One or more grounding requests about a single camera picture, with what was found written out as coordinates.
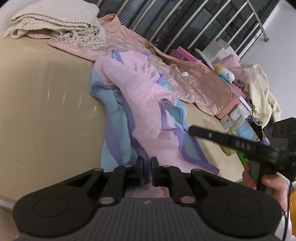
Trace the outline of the person's right hand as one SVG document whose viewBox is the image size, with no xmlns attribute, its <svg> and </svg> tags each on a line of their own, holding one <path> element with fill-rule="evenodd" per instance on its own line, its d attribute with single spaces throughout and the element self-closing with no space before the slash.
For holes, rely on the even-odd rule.
<svg viewBox="0 0 296 241">
<path fill-rule="evenodd" d="M 262 184 L 266 187 L 273 189 L 273 198 L 279 202 L 284 211 L 288 210 L 288 186 L 284 178 L 278 174 L 273 175 L 264 175 L 261 179 Z M 244 165 L 244 171 L 242 173 L 242 182 L 243 186 L 249 187 L 256 190 L 256 183 L 250 176 L 250 167 L 246 163 Z"/>
</svg>

